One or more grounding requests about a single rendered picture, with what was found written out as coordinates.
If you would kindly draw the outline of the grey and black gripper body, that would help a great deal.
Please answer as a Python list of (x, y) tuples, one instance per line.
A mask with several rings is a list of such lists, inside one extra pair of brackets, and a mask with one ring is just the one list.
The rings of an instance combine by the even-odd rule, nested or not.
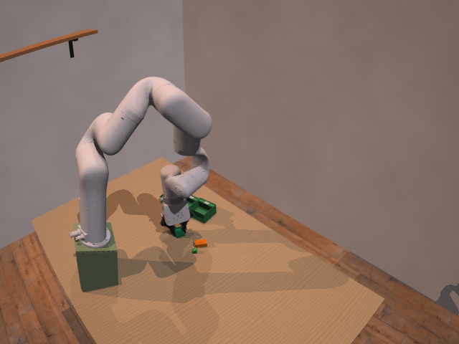
[(186, 199), (177, 205), (169, 205), (163, 201), (162, 211), (167, 226), (190, 220), (189, 206)]

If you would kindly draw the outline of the green bins with labels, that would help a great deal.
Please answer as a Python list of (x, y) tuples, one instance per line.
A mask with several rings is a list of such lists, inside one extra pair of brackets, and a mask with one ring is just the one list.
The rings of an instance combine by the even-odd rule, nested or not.
[(186, 200), (190, 208), (189, 211), (194, 215), (192, 218), (204, 224), (217, 213), (216, 204), (210, 201), (196, 196), (190, 196)]

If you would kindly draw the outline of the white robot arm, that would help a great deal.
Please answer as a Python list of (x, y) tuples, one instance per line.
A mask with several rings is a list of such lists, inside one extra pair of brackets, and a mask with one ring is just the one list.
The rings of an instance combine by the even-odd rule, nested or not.
[(106, 227), (109, 170), (103, 153), (113, 156), (123, 148), (150, 105), (174, 125), (174, 150), (179, 155), (191, 156), (191, 168), (183, 174), (175, 165), (161, 169), (163, 197), (160, 200), (169, 205), (180, 204), (209, 178), (209, 158), (200, 145), (200, 139), (212, 129), (209, 113), (168, 80), (160, 77), (140, 80), (114, 113), (103, 113), (93, 121), (75, 152), (80, 225), (69, 235), (86, 247), (101, 248), (110, 241)]

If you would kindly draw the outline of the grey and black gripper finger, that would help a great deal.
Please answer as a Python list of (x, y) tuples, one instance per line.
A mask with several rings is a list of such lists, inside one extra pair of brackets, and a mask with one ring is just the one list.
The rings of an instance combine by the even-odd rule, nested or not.
[(167, 226), (166, 223), (165, 223), (165, 219), (163, 217), (163, 219), (161, 220), (161, 223), (160, 223), (162, 226), (166, 226), (168, 228), (170, 228), (170, 232), (171, 234), (173, 234), (174, 236), (176, 236), (176, 233), (175, 233), (175, 229), (174, 229), (174, 225), (172, 226)]
[[(190, 218), (192, 218), (193, 216), (194, 216), (194, 215), (192, 214), (192, 212), (190, 212)], [(189, 220), (188, 220), (188, 221), (189, 221)], [(184, 233), (186, 233), (186, 228), (185, 228), (185, 227), (186, 227), (188, 221), (185, 221), (185, 222), (182, 222), (182, 223), (181, 223), (181, 227), (182, 227)]]

